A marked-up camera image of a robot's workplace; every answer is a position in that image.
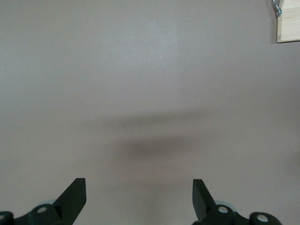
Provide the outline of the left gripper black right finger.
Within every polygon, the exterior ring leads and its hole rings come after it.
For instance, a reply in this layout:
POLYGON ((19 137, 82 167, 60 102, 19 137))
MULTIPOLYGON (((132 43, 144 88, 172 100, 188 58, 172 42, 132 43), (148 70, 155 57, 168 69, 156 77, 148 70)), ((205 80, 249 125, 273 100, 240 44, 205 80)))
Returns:
POLYGON ((253 212, 249 218, 241 216, 225 204, 217 204, 202 179, 193 180, 193 207, 197 216, 195 225, 279 225, 280 221, 265 212, 253 212))

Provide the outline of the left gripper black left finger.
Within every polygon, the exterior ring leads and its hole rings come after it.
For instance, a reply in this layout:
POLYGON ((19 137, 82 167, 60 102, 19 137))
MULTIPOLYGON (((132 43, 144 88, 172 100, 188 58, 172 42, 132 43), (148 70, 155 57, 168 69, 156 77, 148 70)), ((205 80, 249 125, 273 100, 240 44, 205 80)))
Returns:
POLYGON ((52 203, 41 204, 15 218, 10 211, 0 213, 2 225, 72 225, 86 204, 86 180, 76 178, 52 203))

